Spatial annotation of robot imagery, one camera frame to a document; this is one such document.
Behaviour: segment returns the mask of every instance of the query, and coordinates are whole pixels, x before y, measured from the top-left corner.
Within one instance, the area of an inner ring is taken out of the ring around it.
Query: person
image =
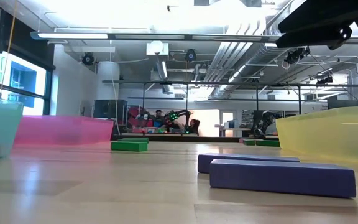
[[[156,128],[160,128],[163,124],[164,117],[161,114],[162,114],[161,110],[155,111],[154,127]]]
[[[190,130],[190,133],[196,133],[198,134],[198,128],[200,126],[200,121],[197,120],[197,119],[192,119],[190,121],[190,126],[189,126],[189,130]]]

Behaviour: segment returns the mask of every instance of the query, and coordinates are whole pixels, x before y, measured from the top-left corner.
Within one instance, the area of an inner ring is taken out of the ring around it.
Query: foam block
[[[122,138],[118,139],[118,141],[126,141],[126,142],[147,142],[149,143],[148,138]]]
[[[211,187],[326,197],[356,197],[354,171],[330,164],[214,159]]]
[[[204,173],[204,174],[209,174],[209,165],[212,162],[212,160],[214,160],[214,159],[237,159],[237,160],[252,160],[252,161],[300,162],[299,158],[295,158],[295,157],[207,153],[207,154],[198,155],[198,172]]]
[[[242,143],[246,146],[254,146],[255,142],[255,140],[244,140]]]
[[[256,141],[256,145],[257,145],[257,146],[280,147],[280,141],[261,140],[261,141]]]
[[[132,151],[132,152],[147,151],[147,142],[125,142],[125,141],[112,142],[111,150]]]

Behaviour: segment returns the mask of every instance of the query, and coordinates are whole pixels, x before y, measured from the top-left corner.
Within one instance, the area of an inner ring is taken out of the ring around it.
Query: cable
[[[111,60],[111,44],[112,41],[110,40],[110,62],[112,62]],[[117,105],[117,92],[116,92],[116,85],[114,84],[114,74],[113,74],[113,70],[111,69],[111,81],[112,81],[112,89],[114,91],[114,101],[116,102],[116,126],[117,126],[117,130],[118,130],[118,135],[121,135],[121,132],[119,131],[119,126],[118,126],[118,105]]]
[[[11,51],[11,45],[12,45],[12,38],[13,38],[13,30],[14,30],[14,26],[15,26],[15,21],[16,21],[16,12],[17,12],[17,0],[15,0],[15,8],[13,11],[13,19],[12,19],[12,26],[11,26],[11,34],[9,35],[9,43],[7,46],[7,55],[6,55],[6,61],[5,61],[5,66],[4,66],[4,73],[2,73],[2,82],[0,84],[0,99],[2,97],[2,89],[4,88],[4,80],[5,80],[5,72],[6,72],[6,66],[8,63],[8,58],[9,58],[9,52]]]
[[[317,61],[317,59],[316,59],[311,53],[310,53],[310,56],[313,57],[313,59],[314,59],[314,60],[320,65],[320,67],[324,70],[323,72],[325,72],[326,69]],[[343,87],[343,86],[342,86],[342,88],[343,88],[349,95],[351,95],[353,98],[355,98],[355,99],[358,101],[357,97],[355,97],[352,93],[350,93],[349,90],[345,89],[345,87]]]
[[[186,81],[187,81],[187,61],[186,61]]]

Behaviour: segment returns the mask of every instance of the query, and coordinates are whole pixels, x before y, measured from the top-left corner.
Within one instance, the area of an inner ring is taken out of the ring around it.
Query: overhead beam
[[[112,84],[112,80],[102,80],[102,83]],[[239,86],[271,86],[271,87],[286,87],[286,86],[317,86],[317,87],[358,87],[358,84],[305,84],[305,83],[236,83],[236,82],[184,82],[184,81],[129,81],[129,80],[115,80],[114,83],[134,83],[134,84],[161,84],[161,85],[239,85]]]
[[[275,43],[280,36],[269,35],[224,35],[224,34],[69,34],[69,33],[38,33],[31,32],[30,36],[36,40],[65,39],[65,40],[161,40],[161,41],[204,41],[204,42],[250,42]],[[345,44],[358,45],[358,37],[350,38]]]

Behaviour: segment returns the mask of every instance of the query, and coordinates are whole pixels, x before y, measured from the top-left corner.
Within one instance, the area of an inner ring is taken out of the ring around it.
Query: robotic arm
[[[168,114],[166,114],[165,117],[168,118],[171,122],[174,122],[179,117],[186,116],[185,132],[190,133],[190,129],[189,129],[189,125],[188,125],[190,115],[191,115],[191,113],[188,110],[180,110],[180,111],[171,111]]]

